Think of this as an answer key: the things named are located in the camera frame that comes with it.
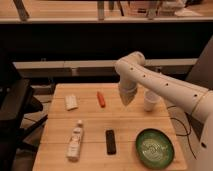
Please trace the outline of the white tapered gripper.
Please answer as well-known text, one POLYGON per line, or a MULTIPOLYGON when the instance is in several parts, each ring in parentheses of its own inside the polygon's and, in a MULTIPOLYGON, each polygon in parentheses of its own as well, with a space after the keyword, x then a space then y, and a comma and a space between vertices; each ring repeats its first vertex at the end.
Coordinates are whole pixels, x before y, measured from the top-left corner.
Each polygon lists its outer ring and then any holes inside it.
POLYGON ((122 103, 127 106, 129 105, 135 98, 135 94, 136 92, 135 91, 127 91, 127 92, 121 92, 120 93, 120 98, 121 98, 121 101, 122 103))

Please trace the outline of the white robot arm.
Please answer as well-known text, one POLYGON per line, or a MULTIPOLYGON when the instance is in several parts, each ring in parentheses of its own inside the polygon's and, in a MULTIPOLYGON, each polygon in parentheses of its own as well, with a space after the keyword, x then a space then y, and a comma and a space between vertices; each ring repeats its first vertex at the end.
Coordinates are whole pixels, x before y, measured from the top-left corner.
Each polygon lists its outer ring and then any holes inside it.
POLYGON ((128 105, 141 84, 180 107, 204 124, 195 171, 213 171, 213 90, 181 81, 144 67, 145 57, 135 51, 116 61, 121 101, 128 105))

